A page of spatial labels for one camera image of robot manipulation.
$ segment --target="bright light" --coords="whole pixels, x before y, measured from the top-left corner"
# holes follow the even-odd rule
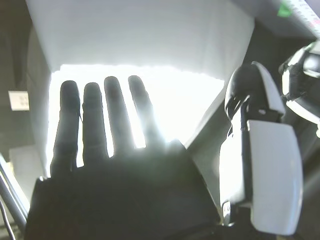
[[[164,138],[168,142],[173,139],[179,139],[182,143],[185,143],[191,137],[202,116],[224,86],[223,80],[215,79],[205,74],[180,71],[168,66],[62,65],[60,71],[56,71],[51,75],[49,89],[49,127],[46,146],[48,173],[59,122],[60,87],[67,80],[73,80],[77,83],[82,104],[83,92],[87,83],[98,83],[102,96],[104,96],[104,79],[108,76],[117,77],[127,107],[136,147],[145,146],[144,136],[129,90],[128,77],[131,75],[139,76],[144,82],[153,104],[157,122]],[[107,151],[112,156],[114,149],[107,103],[104,97],[102,97],[102,100]],[[83,165],[82,151],[82,122],[79,121],[78,166]]]

